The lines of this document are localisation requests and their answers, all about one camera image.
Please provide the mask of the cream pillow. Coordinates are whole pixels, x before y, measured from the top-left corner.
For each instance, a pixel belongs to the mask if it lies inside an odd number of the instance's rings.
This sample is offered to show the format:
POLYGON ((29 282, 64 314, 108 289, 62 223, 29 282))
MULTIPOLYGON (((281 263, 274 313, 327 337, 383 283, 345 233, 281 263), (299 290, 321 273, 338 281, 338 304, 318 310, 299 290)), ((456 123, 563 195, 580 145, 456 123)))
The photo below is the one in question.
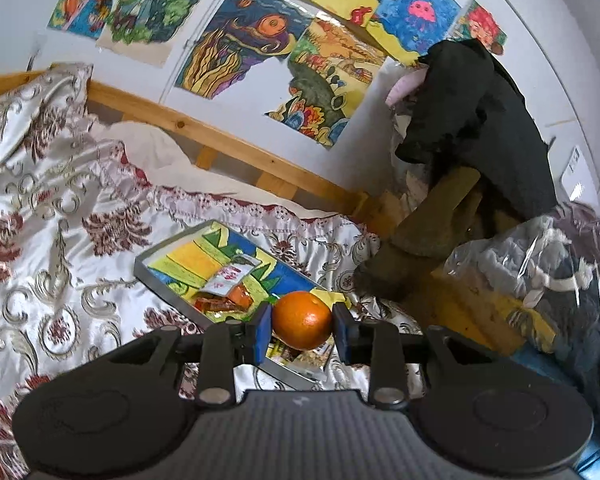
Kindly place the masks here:
POLYGON ((306 209, 293 200, 280 198, 253 185, 196 167, 178 144, 164 131, 141 122, 98 124, 91 128, 96 141, 119 141, 130 163, 143 170, 148 181, 187 192, 219 195, 261 206, 284 206, 301 219, 326 218, 335 211, 306 209))

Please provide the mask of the landscape drawing poster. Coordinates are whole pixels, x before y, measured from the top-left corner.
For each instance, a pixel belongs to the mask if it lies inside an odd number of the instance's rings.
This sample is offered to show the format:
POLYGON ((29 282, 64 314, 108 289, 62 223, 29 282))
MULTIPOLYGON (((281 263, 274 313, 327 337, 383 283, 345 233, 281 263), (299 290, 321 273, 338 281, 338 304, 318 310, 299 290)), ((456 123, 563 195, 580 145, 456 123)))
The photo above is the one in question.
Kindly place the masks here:
POLYGON ((332 148, 385 58, 339 22, 314 18, 288 56, 288 96, 266 116, 332 148))

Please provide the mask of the clear plastic bag of clothes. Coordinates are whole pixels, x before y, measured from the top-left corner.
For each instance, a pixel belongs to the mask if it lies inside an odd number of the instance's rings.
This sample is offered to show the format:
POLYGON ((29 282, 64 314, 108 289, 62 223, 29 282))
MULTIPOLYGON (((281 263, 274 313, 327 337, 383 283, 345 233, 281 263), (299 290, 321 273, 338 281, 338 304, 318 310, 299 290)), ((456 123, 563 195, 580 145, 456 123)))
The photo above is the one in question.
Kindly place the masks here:
POLYGON ((445 273, 513 299, 506 322, 554 356, 600 411, 600 217, 565 204, 454 249, 445 273))

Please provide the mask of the black hanging jacket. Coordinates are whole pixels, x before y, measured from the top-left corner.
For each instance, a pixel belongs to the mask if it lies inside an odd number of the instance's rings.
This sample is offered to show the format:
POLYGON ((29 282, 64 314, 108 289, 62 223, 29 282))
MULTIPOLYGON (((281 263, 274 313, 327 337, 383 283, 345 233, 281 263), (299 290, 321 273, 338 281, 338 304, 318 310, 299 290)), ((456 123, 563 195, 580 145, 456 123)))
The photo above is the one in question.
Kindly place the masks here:
POLYGON ((439 181, 474 168, 521 220, 557 205, 548 148, 506 69, 478 40, 443 40, 420 58, 428 66, 405 139, 404 162, 430 167, 439 181))

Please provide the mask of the orange snack packet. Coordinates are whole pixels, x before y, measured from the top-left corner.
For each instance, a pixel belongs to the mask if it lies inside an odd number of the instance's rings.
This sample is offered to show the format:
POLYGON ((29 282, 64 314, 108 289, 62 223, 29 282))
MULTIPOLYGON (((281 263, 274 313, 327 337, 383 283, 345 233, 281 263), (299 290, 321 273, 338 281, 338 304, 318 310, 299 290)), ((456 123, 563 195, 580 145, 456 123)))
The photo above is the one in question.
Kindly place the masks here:
POLYGON ((253 305, 253 298, 243 284, 235 285, 226 296, 200 292, 194 297, 193 306, 205 315, 223 313, 245 314, 253 305))

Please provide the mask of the starry swirl drawing poster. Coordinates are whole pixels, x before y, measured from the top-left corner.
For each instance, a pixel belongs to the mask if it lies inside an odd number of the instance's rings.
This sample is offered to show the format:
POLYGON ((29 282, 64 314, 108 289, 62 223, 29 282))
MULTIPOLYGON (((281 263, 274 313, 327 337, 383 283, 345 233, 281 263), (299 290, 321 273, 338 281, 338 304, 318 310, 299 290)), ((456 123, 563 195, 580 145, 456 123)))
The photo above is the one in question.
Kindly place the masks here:
POLYGON ((289 0, 223 0, 175 85, 212 100, 254 66, 284 60, 312 20, 309 11, 289 0))

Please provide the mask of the silver floral satin bedspread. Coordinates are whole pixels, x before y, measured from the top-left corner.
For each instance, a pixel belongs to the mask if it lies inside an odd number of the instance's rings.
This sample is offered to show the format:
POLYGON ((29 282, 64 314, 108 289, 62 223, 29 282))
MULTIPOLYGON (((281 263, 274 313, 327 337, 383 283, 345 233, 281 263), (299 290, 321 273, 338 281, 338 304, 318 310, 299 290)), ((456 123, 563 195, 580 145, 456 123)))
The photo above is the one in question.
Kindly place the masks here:
POLYGON ((342 214, 306 220, 284 206, 154 185, 121 142, 96 141, 91 128, 106 124, 87 109, 92 71, 57 64, 0 96, 0 479, 28 472, 12 435, 26 394, 156 328, 198 332, 133 266, 202 222, 244 234, 358 315, 419 330, 390 302, 354 292, 354 269, 379 242, 342 214))

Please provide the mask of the green white seaweed pouch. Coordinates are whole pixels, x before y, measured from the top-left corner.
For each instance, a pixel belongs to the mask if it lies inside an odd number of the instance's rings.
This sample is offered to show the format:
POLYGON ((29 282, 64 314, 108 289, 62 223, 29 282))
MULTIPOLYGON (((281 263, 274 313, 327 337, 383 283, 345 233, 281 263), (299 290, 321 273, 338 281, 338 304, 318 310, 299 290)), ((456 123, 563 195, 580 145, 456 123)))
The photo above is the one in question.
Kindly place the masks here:
POLYGON ((208 279, 204 287, 199 289, 199 292, 211 292, 213 295, 226 296, 235 285, 240 284, 260 264, 261 261, 253 256, 246 254, 234 255, 229 263, 223 264, 208 279))

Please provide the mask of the blond child drawing poster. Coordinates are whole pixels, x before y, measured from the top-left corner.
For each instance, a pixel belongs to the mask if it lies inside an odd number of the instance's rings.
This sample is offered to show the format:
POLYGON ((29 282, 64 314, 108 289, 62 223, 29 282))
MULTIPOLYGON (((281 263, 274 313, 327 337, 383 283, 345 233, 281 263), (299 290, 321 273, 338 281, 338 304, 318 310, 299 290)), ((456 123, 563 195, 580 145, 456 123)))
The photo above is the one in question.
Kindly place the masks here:
POLYGON ((161 67, 174 38, 200 0, 114 0, 97 45, 117 55, 161 67))

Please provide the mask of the small orange mandarin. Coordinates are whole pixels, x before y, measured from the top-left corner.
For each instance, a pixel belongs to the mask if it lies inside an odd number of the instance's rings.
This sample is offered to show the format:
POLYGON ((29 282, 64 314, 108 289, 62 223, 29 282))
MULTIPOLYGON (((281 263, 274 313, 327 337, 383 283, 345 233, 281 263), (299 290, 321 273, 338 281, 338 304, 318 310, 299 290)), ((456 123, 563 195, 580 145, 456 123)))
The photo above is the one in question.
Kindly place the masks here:
POLYGON ((272 327, 286 346, 310 351, 324 344, 332 333, 332 311, 310 292, 290 292, 273 307, 272 327))

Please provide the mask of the wooden bed frame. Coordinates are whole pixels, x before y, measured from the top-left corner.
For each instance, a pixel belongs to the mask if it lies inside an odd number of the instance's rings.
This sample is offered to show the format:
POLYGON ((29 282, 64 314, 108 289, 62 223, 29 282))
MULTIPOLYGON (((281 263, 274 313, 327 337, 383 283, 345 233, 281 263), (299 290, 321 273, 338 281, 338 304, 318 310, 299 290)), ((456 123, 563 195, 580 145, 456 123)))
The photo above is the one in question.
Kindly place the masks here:
POLYGON ((365 224, 370 232, 382 238, 387 237, 396 226, 390 205, 382 196, 374 197, 365 192, 353 193, 340 188, 292 162, 172 108, 96 80, 88 83, 87 97, 91 104, 120 113, 125 122, 150 125, 170 136, 197 143, 200 151, 192 160, 192 165, 201 170, 209 171, 220 155, 257 170, 259 174, 253 186, 281 200, 284 205, 291 204, 297 193, 302 191, 322 200, 329 211, 336 211, 356 223, 365 224))

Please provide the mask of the grey tray with colourful drawing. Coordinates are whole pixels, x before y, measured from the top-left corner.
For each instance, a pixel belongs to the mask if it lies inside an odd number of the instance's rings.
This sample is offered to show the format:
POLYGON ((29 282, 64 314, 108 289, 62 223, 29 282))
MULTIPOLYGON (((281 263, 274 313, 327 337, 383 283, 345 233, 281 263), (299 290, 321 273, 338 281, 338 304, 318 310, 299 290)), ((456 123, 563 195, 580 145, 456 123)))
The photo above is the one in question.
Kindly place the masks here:
MULTIPOLYGON (((346 300, 328 292, 272 252, 217 221, 174 235, 136 257, 134 275, 149 290, 205 330, 227 321, 248 325, 258 307, 274 306, 291 292, 307 292, 325 306, 346 300)), ((255 330, 244 336, 256 344, 259 368, 294 389, 327 382, 326 368, 335 343, 298 350, 276 335, 269 342, 255 330)))

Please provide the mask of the red haired girl drawing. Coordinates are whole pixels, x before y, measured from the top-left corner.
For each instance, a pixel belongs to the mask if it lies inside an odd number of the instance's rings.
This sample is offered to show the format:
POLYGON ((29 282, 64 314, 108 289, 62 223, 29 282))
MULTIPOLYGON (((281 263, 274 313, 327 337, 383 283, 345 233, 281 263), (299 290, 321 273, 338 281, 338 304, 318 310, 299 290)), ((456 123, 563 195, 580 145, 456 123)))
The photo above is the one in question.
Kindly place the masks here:
POLYGON ((477 0, 468 0, 446 38, 452 41, 477 39, 486 50, 494 55, 502 56, 507 35, 495 21, 491 12, 477 0))

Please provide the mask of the brown hanging garment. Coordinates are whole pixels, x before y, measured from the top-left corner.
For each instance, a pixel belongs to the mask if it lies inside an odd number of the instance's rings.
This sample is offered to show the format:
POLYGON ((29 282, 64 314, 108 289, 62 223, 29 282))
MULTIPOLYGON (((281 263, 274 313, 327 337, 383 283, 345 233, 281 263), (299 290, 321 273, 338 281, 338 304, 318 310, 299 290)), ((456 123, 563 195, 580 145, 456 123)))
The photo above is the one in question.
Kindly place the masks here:
POLYGON ((482 200, 480 174, 453 169, 353 273, 354 289, 395 302, 430 275, 464 242, 482 200))

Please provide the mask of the mixed nut bar packet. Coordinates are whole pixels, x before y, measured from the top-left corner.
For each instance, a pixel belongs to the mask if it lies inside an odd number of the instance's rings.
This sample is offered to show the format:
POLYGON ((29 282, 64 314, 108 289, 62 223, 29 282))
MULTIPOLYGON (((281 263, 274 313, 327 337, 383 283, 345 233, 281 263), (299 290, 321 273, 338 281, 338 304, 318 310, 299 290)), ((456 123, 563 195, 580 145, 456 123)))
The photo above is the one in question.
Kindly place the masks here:
POLYGON ((326 366, 332 349, 334 346, 329 342, 325 342, 316 349, 309 351, 299 351, 284 347, 283 353, 280 355, 283 366, 288 370, 314 380, 314 382, 322 382, 327 378, 326 366))

